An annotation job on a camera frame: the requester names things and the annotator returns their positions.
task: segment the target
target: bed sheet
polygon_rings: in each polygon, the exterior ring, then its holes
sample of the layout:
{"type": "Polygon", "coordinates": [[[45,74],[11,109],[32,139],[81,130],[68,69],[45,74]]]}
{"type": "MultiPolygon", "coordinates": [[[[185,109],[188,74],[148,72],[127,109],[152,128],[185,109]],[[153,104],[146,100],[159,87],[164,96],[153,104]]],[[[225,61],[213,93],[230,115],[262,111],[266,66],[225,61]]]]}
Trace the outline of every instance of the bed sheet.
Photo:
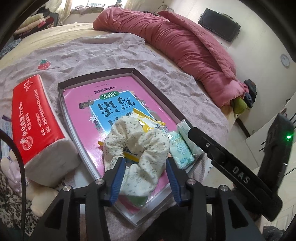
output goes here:
{"type": "MultiPolygon", "coordinates": [[[[73,39],[80,38],[80,37],[95,37],[98,35],[104,35],[109,33],[110,32],[94,30],[92,27],[92,23],[73,23],[73,24],[67,24],[63,26],[45,29],[43,31],[37,32],[35,34],[32,34],[24,38],[15,49],[10,51],[0,60],[0,69],[3,69],[13,64],[15,61],[19,60],[20,58],[26,56],[27,54],[31,53],[36,49],[41,49],[41,48],[46,48],[46,47],[66,43],[68,41],[71,41],[73,39]]],[[[180,68],[178,68],[178,66],[174,62],[168,59],[160,51],[154,49],[149,44],[146,44],[146,47],[150,49],[154,54],[160,55],[166,60],[168,60],[175,69],[182,71],[180,68]]],[[[207,92],[205,91],[202,84],[198,82],[197,84],[203,90],[203,92],[207,95],[207,92]]],[[[230,131],[230,129],[233,127],[233,124],[235,122],[236,114],[233,112],[233,109],[230,106],[223,106],[221,108],[221,111],[223,112],[223,114],[228,120],[228,123],[229,123],[228,130],[230,131]]]]}

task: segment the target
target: red blanket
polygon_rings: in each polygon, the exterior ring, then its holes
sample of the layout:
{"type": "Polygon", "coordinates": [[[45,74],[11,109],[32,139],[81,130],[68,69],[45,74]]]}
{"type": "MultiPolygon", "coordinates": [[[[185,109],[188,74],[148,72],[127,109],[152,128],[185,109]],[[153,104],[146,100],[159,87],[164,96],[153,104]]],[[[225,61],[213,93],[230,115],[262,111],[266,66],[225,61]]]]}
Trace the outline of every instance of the red blanket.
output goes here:
{"type": "Polygon", "coordinates": [[[231,57],[208,31],[178,14],[167,11],[159,14],[165,18],[112,7],[97,17],[93,27],[144,38],[184,72],[201,81],[219,107],[248,92],[247,86],[235,77],[231,57]]]}

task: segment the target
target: wet wipes pack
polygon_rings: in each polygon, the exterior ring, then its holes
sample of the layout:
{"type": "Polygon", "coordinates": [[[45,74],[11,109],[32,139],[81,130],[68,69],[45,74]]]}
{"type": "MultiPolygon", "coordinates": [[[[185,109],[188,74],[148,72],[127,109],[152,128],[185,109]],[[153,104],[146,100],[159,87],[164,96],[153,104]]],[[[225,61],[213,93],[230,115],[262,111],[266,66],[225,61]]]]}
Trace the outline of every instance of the wet wipes pack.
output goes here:
{"type": "Polygon", "coordinates": [[[177,124],[177,129],[178,129],[178,132],[180,133],[180,135],[182,136],[183,140],[188,145],[194,158],[197,160],[200,157],[200,155],[202,155],[204,153],[204,151],[202,149],[200,149],[200,147],[195,145],[192,140],[189,139],[188,132],[190,130],[190,127],[188,126],[186,121],[182,120],[179,124],[177,124]]]}
{"type": "Polygon", "coordinates": [[[178,168],[187,168],[195,159],[182,136],[175,131],[169,132],[167,135],[170,139],[170,154],[174,158],[178,168]]]}

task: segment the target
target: plastic bag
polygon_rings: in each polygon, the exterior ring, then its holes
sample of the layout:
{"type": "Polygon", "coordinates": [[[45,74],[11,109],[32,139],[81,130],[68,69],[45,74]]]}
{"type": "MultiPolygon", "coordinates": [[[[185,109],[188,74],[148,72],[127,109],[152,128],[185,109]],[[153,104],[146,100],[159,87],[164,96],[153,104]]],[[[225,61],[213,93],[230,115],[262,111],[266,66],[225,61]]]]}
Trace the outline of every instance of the plastic bag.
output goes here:
{"type": "Polygon", "coordinates": [[[143,127],[144,132],[146,133],[154,128],[162,129],[166,125],[166,123],[162,121],[157,121],[136,108],[133,109],[133,112],[129,116],[138,119],[143,127]]]}
{"type": "Polygon", "coordinates": [[[175,131],[167,134],[170,139],[170,154],[174,158],[178,168],[185,169],[192,164],[195,159],[182,136],[175,131]]]}
{"type": "Polygon", "coordinates": [[[197,160],[200,157],[200,155],[204,153],[204,151],[200,149],[197,145],[195,145],[194,142],[188,138],[188,132],[190,130],[190,127],[188,126],[186,121],[182,120],[179,124],[177,124],[177,129],[180,135],[182,136],[183,140],[188,145],[194,158],[197,160]]]}

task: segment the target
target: leopard print fabric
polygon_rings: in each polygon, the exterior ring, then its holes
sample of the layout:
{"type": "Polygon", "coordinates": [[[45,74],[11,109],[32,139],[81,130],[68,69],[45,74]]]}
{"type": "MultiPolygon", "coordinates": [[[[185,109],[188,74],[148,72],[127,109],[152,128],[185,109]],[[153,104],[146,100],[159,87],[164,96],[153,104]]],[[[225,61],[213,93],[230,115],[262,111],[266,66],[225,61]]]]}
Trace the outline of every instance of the leopard print fabric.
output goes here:
{"type": "MultiPolygon", "coordinates": [[[[31,201],[26,201],[26,226],[25,233],[31,235],[38,223],[30,208],[31,201]]],[[[8,228],[20,228],[21,224],[22,199],[14,192],[6,180],[0,168],[0,218],[8,228]]]]}

